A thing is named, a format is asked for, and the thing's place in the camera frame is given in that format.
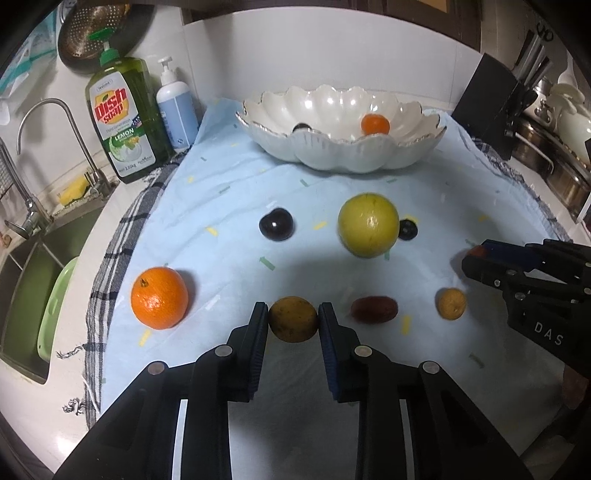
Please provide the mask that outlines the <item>brown longan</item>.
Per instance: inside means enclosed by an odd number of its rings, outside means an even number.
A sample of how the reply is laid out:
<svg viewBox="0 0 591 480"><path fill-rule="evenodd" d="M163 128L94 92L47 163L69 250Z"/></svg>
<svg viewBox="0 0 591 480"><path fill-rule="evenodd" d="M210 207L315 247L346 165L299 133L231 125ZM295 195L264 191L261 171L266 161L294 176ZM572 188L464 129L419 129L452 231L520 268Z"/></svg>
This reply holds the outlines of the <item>brown longan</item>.
<svg viewBox="0 0 591 480"><path fill-rule="evenodd" d="M308 341L318 331L317 311L304 298L283 297L270 308L270 330L287 343Z"/></svg>
<svg viewBox="0 0 591 480"><path fill-rule="evenodd" d="M437 310L440 316L446 320L457 320L466 311L467 297L457 288L448 288L441 292L437 300Z"/></svg>

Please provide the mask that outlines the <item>red grape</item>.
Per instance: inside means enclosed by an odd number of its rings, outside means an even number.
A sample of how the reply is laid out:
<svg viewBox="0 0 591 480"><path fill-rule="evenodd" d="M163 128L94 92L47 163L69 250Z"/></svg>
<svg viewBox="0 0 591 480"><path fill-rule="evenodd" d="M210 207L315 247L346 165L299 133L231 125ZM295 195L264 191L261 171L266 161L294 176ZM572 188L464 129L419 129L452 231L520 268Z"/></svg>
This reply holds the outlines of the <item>red grape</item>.
<svg viewBox="0 0 591 480"><path fill-rule="evenodd" d="M468 252L468 255L485 258L487 255L487 249L483 245L477 245Z"/></svg>
<svg viewBox="0 0 591 480"><path fill-rule="evenodd" d="M351 306L353 319L364 324L386 323L396 318L398 313L398 302L388 296L359 298Z"/></svg>

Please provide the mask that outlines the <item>orange tangerine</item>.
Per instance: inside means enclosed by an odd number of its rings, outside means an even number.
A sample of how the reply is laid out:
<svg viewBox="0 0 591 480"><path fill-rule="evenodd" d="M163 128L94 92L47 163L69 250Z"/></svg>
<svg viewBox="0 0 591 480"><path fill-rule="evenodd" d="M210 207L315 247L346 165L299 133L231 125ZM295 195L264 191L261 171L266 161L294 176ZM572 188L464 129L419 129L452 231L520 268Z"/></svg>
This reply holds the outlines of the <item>orange tangerine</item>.
<svg viewBox="0 0 591 480"><path fill-rule="evenodd" d="M366 136L375 134L388 135L390 133L391 125L389 120L381 115L370 113L363 116L361 121L361 129Z"/></svg>
<svg viewBox="0 0 591 480"><path fill-rule="evenodd" d="M143 271L134 281L130 304L136 319L154 330L174 327L185 316L189 295L181 275L168 267Z"/></svg>

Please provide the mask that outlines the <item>small dark grape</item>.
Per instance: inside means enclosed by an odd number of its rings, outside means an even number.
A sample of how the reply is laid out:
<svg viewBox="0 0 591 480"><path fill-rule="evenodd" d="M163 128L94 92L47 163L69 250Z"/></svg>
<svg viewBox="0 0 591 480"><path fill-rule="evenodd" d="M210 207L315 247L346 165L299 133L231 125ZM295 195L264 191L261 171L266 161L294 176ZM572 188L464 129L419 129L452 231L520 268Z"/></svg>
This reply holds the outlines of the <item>small dark grape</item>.
<svg viewBox="0 0 591 480"><path fill-rule="evenodd" d="M418 235L418 226L415 221L411 219L402 219L399 225L399 239L403 241L410 241Z"/></svg>

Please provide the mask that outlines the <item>dark plum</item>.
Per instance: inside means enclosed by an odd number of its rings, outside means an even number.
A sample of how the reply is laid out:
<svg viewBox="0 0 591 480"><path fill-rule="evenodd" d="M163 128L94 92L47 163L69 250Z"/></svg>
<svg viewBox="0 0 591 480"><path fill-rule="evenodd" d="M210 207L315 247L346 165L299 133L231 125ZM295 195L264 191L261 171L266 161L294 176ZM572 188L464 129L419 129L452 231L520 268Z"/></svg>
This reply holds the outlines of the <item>dark plum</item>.
<svg viewBox="0 0 591 480"><path fill-rule="evenodd" d="M284 241L294 234L294 218L286 209L277 207L259 221L259 230L271 241Z"/></svg>
<svg viewBox="0 0 591 480"><path fill-rule="evenodd" d="M297 132L297 131L311 132L312 130L314 130L314 128L312 128L311 126L309 126L307 123L300 122L300 123L297 123L297 125L294 125L293 133L294 132Z"/></svg>

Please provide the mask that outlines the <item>green round fruit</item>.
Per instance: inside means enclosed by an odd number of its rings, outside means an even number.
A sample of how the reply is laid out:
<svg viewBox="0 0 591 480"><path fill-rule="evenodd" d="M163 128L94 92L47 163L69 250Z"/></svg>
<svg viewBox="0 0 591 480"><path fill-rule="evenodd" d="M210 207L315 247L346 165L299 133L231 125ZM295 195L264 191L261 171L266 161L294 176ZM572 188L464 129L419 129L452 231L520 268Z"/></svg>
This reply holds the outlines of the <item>green round fruit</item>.
<svg viewBox="0 0 591 480"><path fill-rule="evenodd" d="M353 255L375 258L389 251L399 238L400 217L394 204L378 193L349 198L338 217L342 244Z"/></svg>

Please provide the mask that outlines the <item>stainless steel pot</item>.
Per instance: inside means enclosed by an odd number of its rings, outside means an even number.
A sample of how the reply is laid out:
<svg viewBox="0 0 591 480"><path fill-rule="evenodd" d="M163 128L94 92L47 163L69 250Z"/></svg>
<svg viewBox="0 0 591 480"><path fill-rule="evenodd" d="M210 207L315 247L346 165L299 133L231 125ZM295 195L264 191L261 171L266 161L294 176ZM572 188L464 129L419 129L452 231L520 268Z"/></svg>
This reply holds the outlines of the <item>stainless steel pot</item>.
<svg viewBox="0 0 591 480"><path fill-rule="evenodd" d="M560 140L527 118L513 123L512 156L538 173L570 216L584 213L590 196L590 169Z"/></svg>

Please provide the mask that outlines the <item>cream ceramic teapot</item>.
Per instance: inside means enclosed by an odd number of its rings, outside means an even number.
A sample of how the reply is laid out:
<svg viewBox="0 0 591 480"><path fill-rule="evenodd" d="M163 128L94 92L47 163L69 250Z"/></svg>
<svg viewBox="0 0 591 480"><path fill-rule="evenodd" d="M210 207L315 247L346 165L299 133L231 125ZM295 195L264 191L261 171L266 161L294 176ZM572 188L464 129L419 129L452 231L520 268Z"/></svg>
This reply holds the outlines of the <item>cream ceramic teapot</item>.
<svg viewBox="0 0 591 480"><path fill-rule="evenodd" d="M562 142L585 164L590 164L586 142L590 139L590 110L585 95L576 87L558 83L547 98L555 118L555 131Z"/></svg>

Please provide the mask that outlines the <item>checkered dish towel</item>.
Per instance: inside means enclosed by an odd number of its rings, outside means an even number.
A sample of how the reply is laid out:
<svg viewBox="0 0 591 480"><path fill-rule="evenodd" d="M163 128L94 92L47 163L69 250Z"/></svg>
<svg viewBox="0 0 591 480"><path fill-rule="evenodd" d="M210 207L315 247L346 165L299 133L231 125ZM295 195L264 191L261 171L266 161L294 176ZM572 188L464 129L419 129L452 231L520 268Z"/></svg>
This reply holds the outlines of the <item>checkered dish towel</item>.
<svg viewBox="0 0 591 480"><path fill-rule="evenodd" d="M156 168L143 180L145 187L133 200L121 217L93 280L85 316L86 341L70 351L57 352L65 360L84 353L84 396L72 398L62 410L82 414L87 428L97 421L101 406L104 352L108 330L113 316L115 300L128 268L133 250L147 219L153 214L175 170L184 160L183 153L176 154L164 166Z"/></svg>

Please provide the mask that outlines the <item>white ladle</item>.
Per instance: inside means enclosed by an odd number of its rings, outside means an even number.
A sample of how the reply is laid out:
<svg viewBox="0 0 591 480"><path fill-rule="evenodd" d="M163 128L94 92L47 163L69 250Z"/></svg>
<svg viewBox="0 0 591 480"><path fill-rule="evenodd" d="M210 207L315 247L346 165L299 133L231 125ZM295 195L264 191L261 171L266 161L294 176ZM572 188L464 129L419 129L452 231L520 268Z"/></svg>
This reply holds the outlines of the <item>white ladle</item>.
<svg viewBox="0 0 591 480"><path fill-rule="evenodd" d="M577 88L578 82L576 80L574 71L574 59L570 53L567 53L567 63L565 70L558 76L558 84L570 85L571 87Z"/></svg>

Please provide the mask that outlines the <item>green plastic basin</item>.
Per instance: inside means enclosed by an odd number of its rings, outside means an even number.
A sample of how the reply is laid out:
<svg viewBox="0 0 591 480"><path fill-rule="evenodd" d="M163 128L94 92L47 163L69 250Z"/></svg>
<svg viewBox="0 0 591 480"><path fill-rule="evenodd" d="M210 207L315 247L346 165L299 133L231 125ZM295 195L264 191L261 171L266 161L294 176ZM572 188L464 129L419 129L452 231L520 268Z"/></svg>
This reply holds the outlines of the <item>green plastic basin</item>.
<svg viewBox="0 0 591 480"><path fill-rule="evenodd" d="M71 277L75 270L77 260L77 257L71 259L59 273L49 295L42 316L37 337L37 353L38 356L47 363L49 363L51 359L51 351L59 314Z"/></svg>

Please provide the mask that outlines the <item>black scissors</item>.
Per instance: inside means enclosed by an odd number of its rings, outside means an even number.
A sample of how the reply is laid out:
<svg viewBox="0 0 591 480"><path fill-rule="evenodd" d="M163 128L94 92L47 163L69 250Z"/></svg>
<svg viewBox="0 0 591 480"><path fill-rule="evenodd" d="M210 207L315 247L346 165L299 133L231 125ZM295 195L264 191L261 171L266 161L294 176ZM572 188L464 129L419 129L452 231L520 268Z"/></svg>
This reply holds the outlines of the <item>black scissors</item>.
<svg viewBox="0 0 591 480"><path fill-rule="evenodd" d="M536 32L543 42L552 42L554 40L554 31L542 21L536 24Z"/></svg>

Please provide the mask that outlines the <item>green dish soap bottle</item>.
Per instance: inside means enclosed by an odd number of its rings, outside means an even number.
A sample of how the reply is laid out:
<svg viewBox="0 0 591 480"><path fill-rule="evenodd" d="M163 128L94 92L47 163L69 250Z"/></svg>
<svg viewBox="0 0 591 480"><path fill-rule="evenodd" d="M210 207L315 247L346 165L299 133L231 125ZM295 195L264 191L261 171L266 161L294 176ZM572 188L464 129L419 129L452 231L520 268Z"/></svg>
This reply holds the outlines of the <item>green dish soap bottle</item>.
<svg viewBox="0 0 591 480"><path fill-rule="evenodd" d="M123 57L104 39L99 70L91 77L85 98L91 121L116 176L132 183L163 166L174 156L163 125L147 64Z"/></svg>

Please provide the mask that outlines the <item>white blue pump bottle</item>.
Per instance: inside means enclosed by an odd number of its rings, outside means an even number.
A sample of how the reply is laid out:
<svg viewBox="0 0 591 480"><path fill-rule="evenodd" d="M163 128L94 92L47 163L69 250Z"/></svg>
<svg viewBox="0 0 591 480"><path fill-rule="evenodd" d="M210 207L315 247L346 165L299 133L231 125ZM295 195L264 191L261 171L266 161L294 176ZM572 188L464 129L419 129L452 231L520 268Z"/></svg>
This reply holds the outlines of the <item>white blue pump bottle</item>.
<svg viewBox="0 0 591 480"><path fill-rule="evenodd" d="M175 152L190 149L197 138L199 123L189 86L170 67L171 56L161 58L160 88L156 102L169 142Z"/></svg>

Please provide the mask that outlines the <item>plastic wipes package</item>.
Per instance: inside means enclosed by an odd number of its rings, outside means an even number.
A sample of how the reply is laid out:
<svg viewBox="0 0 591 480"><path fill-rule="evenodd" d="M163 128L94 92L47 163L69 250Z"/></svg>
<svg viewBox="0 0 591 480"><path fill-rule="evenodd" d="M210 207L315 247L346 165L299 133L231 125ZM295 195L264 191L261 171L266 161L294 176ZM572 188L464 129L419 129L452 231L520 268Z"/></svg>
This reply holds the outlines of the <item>plastic wipes package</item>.
<svg viewBox="0 0 591 480"><path fill-rule="evenodd" d="M1 77L1 100L16 105L30 93L57 56L54 9L26 38Z"/></svg>

